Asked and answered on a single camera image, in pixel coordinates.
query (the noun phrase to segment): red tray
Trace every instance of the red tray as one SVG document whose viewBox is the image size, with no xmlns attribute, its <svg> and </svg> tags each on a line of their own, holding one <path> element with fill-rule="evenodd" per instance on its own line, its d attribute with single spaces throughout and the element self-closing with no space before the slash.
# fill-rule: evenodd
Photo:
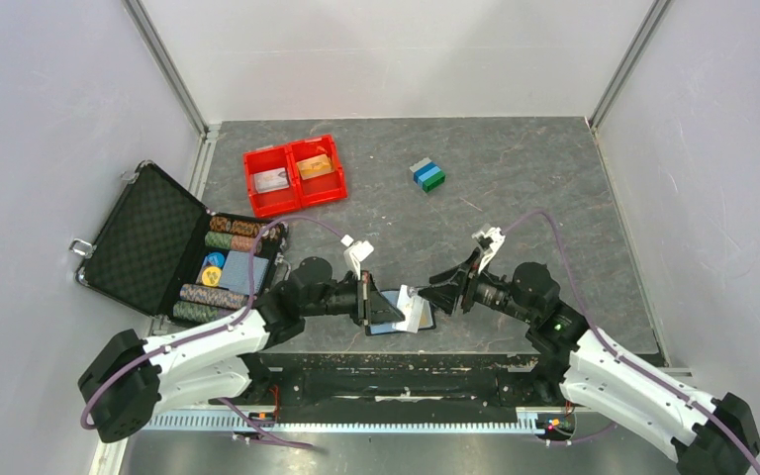
<svg viewBox="0 0 760 475">
<path fill-rule="evenodd" d="M 309 180 L 301 179 L 296 162 L 319 154 L 331 158 L 333 173 Z M 257 193 L 252 175 L 275 168 L 286 168 L 290 187 L 283 190 Z M 251 209 L 258 218 L 268 218 L 298 211 L 310 206 L 347 198 L 345 174 L 339 163 L 336 144 L 330 135 L 290 142 L 243 154 L 246 191 Z"/>
</svg>

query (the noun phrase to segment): green block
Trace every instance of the green block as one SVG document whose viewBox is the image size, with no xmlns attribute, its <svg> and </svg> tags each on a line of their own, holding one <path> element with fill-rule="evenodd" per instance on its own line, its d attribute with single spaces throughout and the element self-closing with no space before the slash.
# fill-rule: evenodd
<svg viewBox="0 0 760 475">
<path fill-rule="evenodd" d="M 425 181 L 422 188 L 424 189 L 424 191 L 429 193 L 430 191 L 437 188 L 438 185 L 443 183 L 444 179 L 446 178 L 447 178 L 447 175 L 445 175 L 443 171 L 439 171 L 439 173 L 436 173 L 435 175 L 431 176 L 427 181 Z"/>
</svg>

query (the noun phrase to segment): white backdrop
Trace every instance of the white backdrop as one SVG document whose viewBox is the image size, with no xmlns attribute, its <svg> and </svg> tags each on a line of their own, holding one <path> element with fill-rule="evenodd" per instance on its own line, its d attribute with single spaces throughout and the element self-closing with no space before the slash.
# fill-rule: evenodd
<svg viewBox="0 0 760 475">
<path fill-rule="evenodd" d="M 673 363 L 760 430 L 760 1 L 672 3 L 600 141 Z"/>
<path fill-rule="evenodd" d="M 588 116 L 650 0 L 144 0 L 205 118 Z"/>
<path fill-rule="evenodd" d="M 121 2 L 0 0 L 0 474 L 88 472 L 77 378 L 146 317 L 74 282 L 120 173 L 186 179 L 197 136 Z"/>
</svg>

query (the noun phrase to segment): yellow round disc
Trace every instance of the yellow round disc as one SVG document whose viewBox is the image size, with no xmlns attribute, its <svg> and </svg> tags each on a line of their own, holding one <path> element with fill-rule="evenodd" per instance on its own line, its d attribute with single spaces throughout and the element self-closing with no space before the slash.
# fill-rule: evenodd
<svg viewBox="0 0 760 475">
<path fill-rule="evenodd" d="M 220 270 L 220 267 L 209 265 L 202 270 L 202 283 L 209 287 L 217 287 L 221 275 L 223 275 L 223 271 Z"/>
</svg>

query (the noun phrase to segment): stack of colored blocks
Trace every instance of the stack of colored blocks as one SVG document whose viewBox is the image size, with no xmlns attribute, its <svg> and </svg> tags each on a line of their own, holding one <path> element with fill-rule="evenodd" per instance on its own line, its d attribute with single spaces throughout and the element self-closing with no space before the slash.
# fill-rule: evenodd
<svg viewBox="0 0 760 475">
<path fill-rule="evenodd" d="M 409 169 L 412 170 L 415 182 L 427 193 L 443 183 L 444 179 L 447 177 L 447 175 L 438 168 L 438 165 L 433 163 L 429 158 L 419 161 L 410 166 Z"/>
</svg>

